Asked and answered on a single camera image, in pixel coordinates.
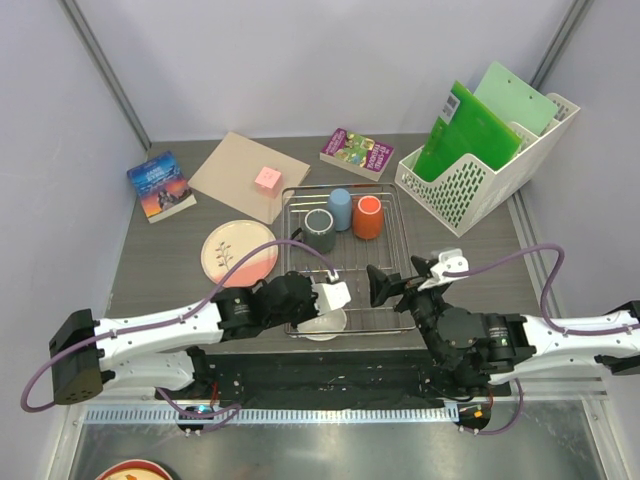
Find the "orange white bowl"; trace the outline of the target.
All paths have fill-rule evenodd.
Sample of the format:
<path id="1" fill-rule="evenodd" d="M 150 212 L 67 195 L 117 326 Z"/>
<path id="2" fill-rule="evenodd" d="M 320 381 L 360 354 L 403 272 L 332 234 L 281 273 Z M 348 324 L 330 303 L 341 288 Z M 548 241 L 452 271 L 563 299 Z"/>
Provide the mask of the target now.
<path id="1" fill-rule="evenodd" d="M 343 309 L 337 309 L 314 319 L 300 323 L 297 332 L 313 341 L 329 341 L 341 334 L 347 324 L 347 315 Z"/>

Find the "metal wire dish rack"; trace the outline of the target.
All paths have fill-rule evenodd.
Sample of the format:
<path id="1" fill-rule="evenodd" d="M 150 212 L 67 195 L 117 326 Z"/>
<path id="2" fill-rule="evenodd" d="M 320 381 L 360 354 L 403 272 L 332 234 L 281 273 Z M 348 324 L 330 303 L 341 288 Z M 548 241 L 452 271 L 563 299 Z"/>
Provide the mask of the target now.
<path id="1" fill-rule="evenodd" d="M 362 240 L 350 231 L 340 232 L 335 247 L 325 254 L 351 294 L 351 302 L 343 307 L 347 315 L 346 328 L 338 336 L 400 334 L 414 329 L 411 318 L 394 311 L 397 298 L 387 300 L 380 307 L 371 307 L 369 299 L 366 273 L 369 264 L 387 275 L 400 273 L 403 278 L 412 275 L 399 193 L 394 185 L 365 183 L 287 188 L 284 192 L 290 197 L 282 208 L 281 237 L 290 238 L 308 211 L 326 209 L 329 195 L 336 188 L 346 189 L 353 199 L 366 195 L 378 197 L 384 210 L 384 226 L 377 238 Z M 283 273 L 296 270 L 317 282 L 326 280 L 325 263 L 302 249 L 281 247 L 280 258 Z M 284 330 L 289 336 L 302 337 L 290 324 L 286 324 Z"/>

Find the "grey mug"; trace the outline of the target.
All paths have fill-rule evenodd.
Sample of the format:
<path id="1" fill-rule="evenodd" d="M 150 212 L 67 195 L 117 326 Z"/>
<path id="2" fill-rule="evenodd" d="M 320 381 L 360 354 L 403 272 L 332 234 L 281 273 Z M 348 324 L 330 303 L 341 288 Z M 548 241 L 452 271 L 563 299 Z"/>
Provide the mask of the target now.
<path id="1" fill-rule="evenodd" d="M 336 243 L 333 215 L 323 208 L 308 211 L 290 239 L 300 241 L 321 254 L 329 253 Z"/>

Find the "pink cream plate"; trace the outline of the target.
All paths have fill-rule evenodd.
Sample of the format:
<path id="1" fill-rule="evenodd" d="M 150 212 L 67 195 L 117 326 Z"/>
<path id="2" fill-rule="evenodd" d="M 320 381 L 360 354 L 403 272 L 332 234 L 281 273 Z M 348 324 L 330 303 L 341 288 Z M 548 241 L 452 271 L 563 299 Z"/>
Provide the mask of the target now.
<path id="1" fill-rule="evenodd" d="M 250 251 L 275 240 L 264 224 L 253 220 L 234 220 L 217 227 L 205 240 L 201 265 L 205 275 L 218 283 Z M 246 261 L 224 283 L 225 288 L 250 287 L 265 279 L 278 259 L 278 247 L 272 246 Z"/>

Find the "blue cup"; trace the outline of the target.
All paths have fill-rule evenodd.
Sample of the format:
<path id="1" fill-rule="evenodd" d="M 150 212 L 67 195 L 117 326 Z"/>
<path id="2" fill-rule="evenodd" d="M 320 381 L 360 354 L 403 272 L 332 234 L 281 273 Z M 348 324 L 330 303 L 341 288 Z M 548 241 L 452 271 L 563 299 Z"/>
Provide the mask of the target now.
<path id="1" fill-rule="evenodd" d="M 343 188 L 331 191 L 327 200 L 327 207 L 334 219 L 334 227 L 337 232 L 346 231 L 352 223 L 352 197 Z"/>

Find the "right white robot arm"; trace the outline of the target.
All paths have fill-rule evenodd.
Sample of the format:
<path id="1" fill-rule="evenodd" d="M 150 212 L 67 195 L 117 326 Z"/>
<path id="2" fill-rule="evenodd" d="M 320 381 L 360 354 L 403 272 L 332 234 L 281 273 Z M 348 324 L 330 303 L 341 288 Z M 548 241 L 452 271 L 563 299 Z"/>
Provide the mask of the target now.
<path id="1" fill-rule="evenodd" d="M 400 299 L 394 309 L 411 314 L 430 357 L 431 376 L 442 387 L 472 395 L 489 384 L 574 366 L 603 366 L 614 375 L 639 371 L 636 301 L 589 318 L 472 313 L 444 299 L 449 286 L 468 275 L 461 250 L 411 261 L 417 274 L 410 278 L 367 267 L 370 303 L 378 307 Z"/>

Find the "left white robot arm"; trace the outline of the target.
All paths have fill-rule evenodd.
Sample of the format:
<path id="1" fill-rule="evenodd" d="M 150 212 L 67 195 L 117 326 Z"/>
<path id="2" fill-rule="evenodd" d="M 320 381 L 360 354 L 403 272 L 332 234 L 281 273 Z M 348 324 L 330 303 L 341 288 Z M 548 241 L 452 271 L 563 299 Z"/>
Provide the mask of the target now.
<path id="1" fill-rule="evenodd" d="M 89 309 L 65 320 L 49 341 L 55 356 L 78 349 L 51 367 L 56 405 L 72 405 L 115 384 L 116 368 L 134 358 L 201 344 L 254 338 L 263 331 L 320 314 L 319 285 L 298 272 L 251 287 L 226 288 L 200 310 L 193 304 L 129 319 L 96 320 Z"/>

